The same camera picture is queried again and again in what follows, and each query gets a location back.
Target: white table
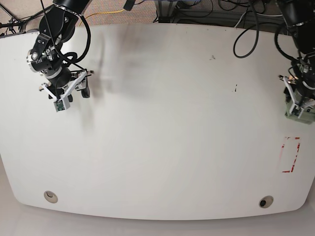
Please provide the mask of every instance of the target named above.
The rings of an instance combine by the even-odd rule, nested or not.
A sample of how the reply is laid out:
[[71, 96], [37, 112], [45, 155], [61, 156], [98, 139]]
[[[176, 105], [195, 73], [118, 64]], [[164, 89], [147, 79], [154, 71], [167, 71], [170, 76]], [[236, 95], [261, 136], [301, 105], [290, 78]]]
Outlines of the white table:
[[[82, 66], [92, 97], [55, 112], [26, 53], [36, 33], [0, 40], [0, 153], [23, 204], [95, 216], [196, 220], [300, 208], [315, 176], [314, 126], [284, 117], [289, 62], [261, 33], [236, 59], [238, 29], [189, 25], [92, 27]], [[64, 45], [80, 54], [85, 30]], [[239, 42], [250, 50], [254, 32]], [[280, 38], [289, 54], [291, 38]], [[281, 147], [285, 143], [281, 158]], [[291, 168], [296, 145], [298, 159]], [[58, 202], [45, 200], [45, 191]], [[273, 196], [267, 209], [259, 207]]]

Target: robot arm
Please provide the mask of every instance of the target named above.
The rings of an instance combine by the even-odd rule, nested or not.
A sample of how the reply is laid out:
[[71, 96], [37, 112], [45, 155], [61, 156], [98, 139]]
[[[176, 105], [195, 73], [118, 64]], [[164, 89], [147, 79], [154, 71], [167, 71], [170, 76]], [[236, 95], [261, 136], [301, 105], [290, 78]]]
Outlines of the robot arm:
[[[91, 32], [83, 13], [92, 0], [54, 0], [54, 6], [45, 13], [39, 25], [39, 36], [27, 56], [27, 62], [34, 72], [44, 75], [48, 83], [39, 88], [49, 94], [56, 111], [67, 110], [73, 101], [72, 91], [81, 91], [84, 98], [90, 97], [88, 76], [93, 72], [77, 65], [87, 54], [91, 43]], [[84, 53], [78, 58], [74, 52], [63, 55], [60, 50], [74, 34], [78, 19], [83, 21], [88, 40]], [[70, 71], [74, 64], [81, 70]]]
[[[315, 121], [315, 2], [314, 0], [277, 0], [285, 24], [275, 33], [275, 44], [283, 56], [291, 61], [289, 77], [280, 76], [285, 83], [286, 116], [295, 121]], [[299, 58], [284, 53], [278, 45], [282, 28], [292, 35]]]

